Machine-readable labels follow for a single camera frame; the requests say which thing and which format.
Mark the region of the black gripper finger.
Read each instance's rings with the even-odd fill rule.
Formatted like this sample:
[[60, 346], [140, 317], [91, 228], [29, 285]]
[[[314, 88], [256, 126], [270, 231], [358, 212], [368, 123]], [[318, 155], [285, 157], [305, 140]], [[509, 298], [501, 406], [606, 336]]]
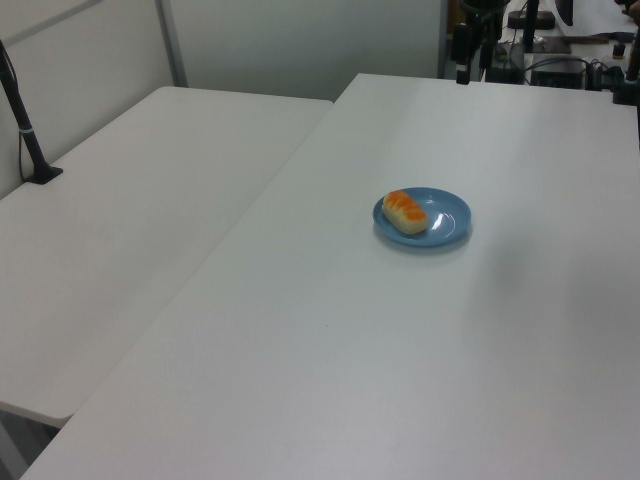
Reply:
[[480, 23], [480, 57], [479, 67], [490, 68], [494, 48], [493, 15], [486, 15]]
[[471, 46], [471, 28], [458, 23], [453, 31], [453, 62], [456, 64], [456, 83], [468, 84], [470, 81], [469, 55]]

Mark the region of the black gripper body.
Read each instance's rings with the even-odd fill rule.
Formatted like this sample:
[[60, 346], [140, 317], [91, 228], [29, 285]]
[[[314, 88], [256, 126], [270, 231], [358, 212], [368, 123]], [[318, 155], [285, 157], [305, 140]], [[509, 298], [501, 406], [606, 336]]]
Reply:
[[502, 11], [507, 2], [505, 0], [460, 0], [460, 8], [468, 14], [487, 15]]

